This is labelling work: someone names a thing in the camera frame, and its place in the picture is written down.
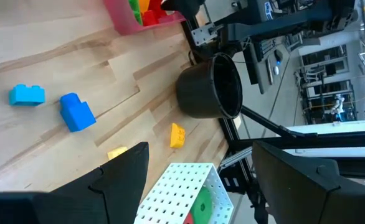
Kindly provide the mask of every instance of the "metal bracket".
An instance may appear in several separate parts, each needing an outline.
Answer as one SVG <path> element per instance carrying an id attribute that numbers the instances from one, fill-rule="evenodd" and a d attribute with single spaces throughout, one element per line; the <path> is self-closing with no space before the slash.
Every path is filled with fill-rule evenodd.
<path id="1" fill-rule="evenodd" d="M 202 26 L 198 29 L 194 29 L 191 31 L 192 38 L 194 39 L 195 45 L 200 46 L 213 38 L 217 37 L 217 31 L 212 32 L 214 30 L 215 25 L 213 23 Z"/>

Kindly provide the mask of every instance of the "red object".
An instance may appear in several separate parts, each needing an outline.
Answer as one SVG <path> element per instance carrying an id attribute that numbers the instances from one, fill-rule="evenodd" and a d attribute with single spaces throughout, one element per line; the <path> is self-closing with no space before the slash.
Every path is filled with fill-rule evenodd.
<path id="1" fill-rule="evenodd" d="M 192 214 L 189 212 L 187 218 L 184 220 L 184 224 L 194 224 L 194 219 L 192 218 Z"/>
<path id="2" fill-rule="evenodd" d="M 185 20 L 180 13 L 175 12 L 171 15 L 161 17 L 160 19 L 158 18 L 158 24 L 142 26 L 135 19 L 133 10 L 131 10 L 128 0 L 103 0 L 103 3 L 108 9 L 113 25 L 115 26 L 115 30 L 121 35 L 134 34 L 139 31 L 152 29 L 154 27 L 166 26 Z"/>
<path id="3" fill-rule="evenodd" d="M 155 16 L 155 12 L 152 10 L 142 13 L 141 18 L 144 26 L 152 26 L 159 23 L 158 18 Z"/>
<path id="4" fill-rule="evenodd" d="M 150 0 L 149 1 L 148 10 L 154 11 L 158 18 L 167 16 L 166 11 L 164 11 L 160 8 L 161 3 L 162 3 L 162 0 Z"/>

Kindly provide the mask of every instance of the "wood grain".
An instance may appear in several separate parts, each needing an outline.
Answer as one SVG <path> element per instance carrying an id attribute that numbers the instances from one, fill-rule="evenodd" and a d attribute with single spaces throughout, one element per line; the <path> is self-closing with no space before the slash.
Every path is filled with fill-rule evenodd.
<path id="1" fill-rule="evenodd" d="M 217 121 L 178 108 L 174 85 L 188 51 L 179 24 L 119 35 L 101 0 L 0 0 L 0 191 L 53 190 L 140 141 L 150 148 L 143 196 L 170 162 L 218 166 L 227 143 Z M 46 103 L 9 106 L 18 83 L 45 88 Z M 97 119 L 77 133 L 59 114 L 70 92 Z M 186 129 L 182 149 L 169 147 L 173 122 Z"/>

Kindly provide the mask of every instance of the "yellow lego brick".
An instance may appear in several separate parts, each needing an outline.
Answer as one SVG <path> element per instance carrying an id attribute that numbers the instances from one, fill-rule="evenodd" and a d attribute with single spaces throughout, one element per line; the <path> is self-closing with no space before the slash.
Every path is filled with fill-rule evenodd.
<path id="1" fill-rule="evenodd" d="M 109 160 L 114 159 L 115 157 L 119 156 L 120 154 L 124 153 L 127 150 L 128 150 L 128 148 L 126 146 L 114 149 L 114 150 L 108 152 L 108 158 L 109 158 Z"/>
<path id="2" fill-rule="evenodd" d="M 185 130 L 184 128 L 173 123 L 171 125 L 170 147 L 180 148 L 184 145 Z"/>

